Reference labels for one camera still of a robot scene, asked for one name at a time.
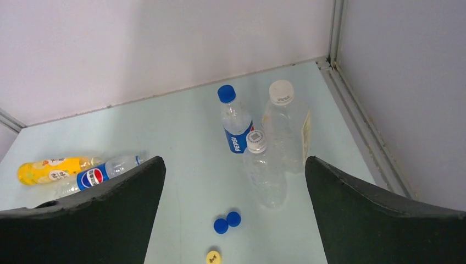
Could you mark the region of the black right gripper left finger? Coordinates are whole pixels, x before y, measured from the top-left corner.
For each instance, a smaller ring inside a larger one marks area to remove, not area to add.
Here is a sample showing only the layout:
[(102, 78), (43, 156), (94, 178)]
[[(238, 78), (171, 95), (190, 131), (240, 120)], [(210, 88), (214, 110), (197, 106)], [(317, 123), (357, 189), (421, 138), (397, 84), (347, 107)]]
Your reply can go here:
[(155, 156), (107, 182), (1, 212), (1, 263), (144, 263), (166, 175)]

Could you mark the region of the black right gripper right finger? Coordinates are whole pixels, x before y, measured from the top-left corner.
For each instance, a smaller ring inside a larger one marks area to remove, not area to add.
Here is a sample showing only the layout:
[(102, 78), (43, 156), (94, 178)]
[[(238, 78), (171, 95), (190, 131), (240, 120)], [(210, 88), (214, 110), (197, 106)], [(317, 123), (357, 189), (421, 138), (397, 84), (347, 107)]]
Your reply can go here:
[(320, 158), (305, 177), (328, 263), (465, 263), (465, 212), (415, 201)]

